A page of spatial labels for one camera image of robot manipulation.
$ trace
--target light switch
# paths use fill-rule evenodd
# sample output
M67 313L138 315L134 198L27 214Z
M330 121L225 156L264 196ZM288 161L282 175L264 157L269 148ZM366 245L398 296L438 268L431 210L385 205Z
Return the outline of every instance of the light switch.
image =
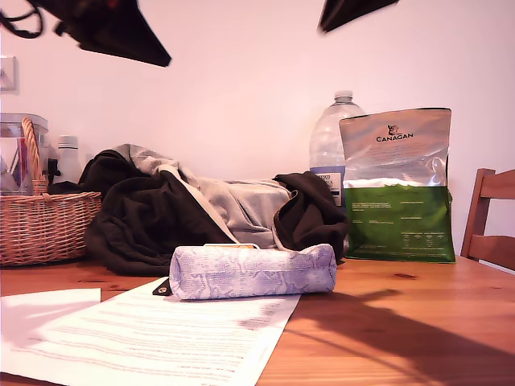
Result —
M0 90L16 90L16 58L14 56L0 57Z

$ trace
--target pencil case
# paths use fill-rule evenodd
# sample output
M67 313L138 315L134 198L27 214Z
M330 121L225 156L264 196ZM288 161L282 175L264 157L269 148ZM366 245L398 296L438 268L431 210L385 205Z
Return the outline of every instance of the pencil case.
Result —
M329 244L300 252L182 246L170 265L170 287L181 299L223 299L328 292L335 287Z

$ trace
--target paper sheet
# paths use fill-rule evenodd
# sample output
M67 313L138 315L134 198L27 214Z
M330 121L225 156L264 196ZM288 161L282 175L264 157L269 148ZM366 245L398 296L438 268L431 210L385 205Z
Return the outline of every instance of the paper sheet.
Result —
M300 296L184 302L151 294L163 280L48 324L6 361L59 384L256 384Z
M100 302L100 288L65 289L61 291L38 292L4 296L0 298L0 331L2 351L0 371L23 375L26 363L16 363L9 359L13 350L33 344L27 336L38 336L50 322L94 306Z

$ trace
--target bottle label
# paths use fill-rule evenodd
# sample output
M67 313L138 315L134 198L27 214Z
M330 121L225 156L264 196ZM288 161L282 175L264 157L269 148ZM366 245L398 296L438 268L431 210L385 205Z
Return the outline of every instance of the bottle label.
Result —
M344 197L344 175L345 166L318 166L310 168L311 173L315 173L323 179L329 186L335 204L338 207L345 206Z

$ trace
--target table surface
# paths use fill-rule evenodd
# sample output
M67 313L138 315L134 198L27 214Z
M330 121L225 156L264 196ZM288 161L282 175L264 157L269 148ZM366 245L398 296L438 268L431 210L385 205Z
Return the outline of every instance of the table surface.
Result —
M4 269L2 296L153 280L93 261ZM331 294L303 295L259 385L515 385L515 277L455 265L347 261ZM2 385L48 382L1 374Z

